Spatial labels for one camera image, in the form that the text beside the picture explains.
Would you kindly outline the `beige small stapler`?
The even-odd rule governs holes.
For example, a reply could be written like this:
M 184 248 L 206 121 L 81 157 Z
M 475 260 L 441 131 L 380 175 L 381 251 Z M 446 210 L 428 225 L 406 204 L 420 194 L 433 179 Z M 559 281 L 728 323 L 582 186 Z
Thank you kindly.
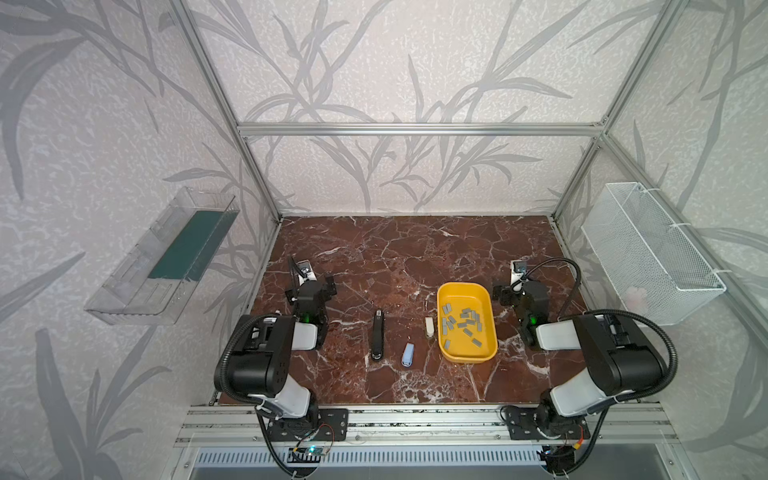
M 428 338 L 433 338 L 435 335 L 434 320 L 432 317 L 425 318 L 425 331 Z

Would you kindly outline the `light blue stapler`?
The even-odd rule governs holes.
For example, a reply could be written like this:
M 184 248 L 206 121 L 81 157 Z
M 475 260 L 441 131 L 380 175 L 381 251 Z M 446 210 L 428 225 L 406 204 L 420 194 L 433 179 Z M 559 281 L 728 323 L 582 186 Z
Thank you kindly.
M 413 364 L 415 354 L 415 345 L 413 343 L 408 342 L 403 350 L 403 354 L 401 357 L 401 365 L 405 368 L 410 368 Z

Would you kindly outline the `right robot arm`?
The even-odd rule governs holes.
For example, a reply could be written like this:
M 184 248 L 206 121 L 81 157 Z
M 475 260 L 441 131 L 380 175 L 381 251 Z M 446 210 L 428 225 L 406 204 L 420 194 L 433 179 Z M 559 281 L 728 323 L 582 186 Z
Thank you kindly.
M 527 347 L 582 353 L 585 368 L 542 393 L 538 407 L 528 412 L 541 430 L 653 396 L 677 374 L 679 355 L 671 338 L 639 314 L 597 309 L 551 321 L 546 286 L 522 279 L 495 285 L 491 298 L 514 308 Z

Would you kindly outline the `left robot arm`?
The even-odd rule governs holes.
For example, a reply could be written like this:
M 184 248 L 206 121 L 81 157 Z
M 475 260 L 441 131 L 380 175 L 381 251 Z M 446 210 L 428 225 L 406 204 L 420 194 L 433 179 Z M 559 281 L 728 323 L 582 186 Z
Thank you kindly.
M 288 291 L 290 314 L 242 316 L 214 371 L 216 390 L 275 422 L 316 428 L 316 396 L 291 376 L 290 362 L 295 351 L 323 346 L 329 330 L 326 303 L 336 294 L 331 275 L 306 279 Z

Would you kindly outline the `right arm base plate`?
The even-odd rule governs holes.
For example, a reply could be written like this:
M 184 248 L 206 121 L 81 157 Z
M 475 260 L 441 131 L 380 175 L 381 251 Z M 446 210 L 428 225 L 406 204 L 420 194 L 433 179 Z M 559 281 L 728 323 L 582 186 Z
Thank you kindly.
M 579 443 L 591 438 L 584 416 L 564 417 L 547 406 L 533 408 L 505 405 L 500 409 L 500 416 L 511 440 Z

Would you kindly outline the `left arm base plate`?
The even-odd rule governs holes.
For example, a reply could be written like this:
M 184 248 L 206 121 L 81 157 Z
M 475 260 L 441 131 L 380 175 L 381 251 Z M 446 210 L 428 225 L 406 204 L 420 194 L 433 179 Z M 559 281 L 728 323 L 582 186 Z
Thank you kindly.
M 346 408 L 319 408 L 310 410 L 301 418 L 270 420 L 267 435 L 271 441 L 288 442 L 302 438 L 320 441 L 344 441 L 349 425 Z

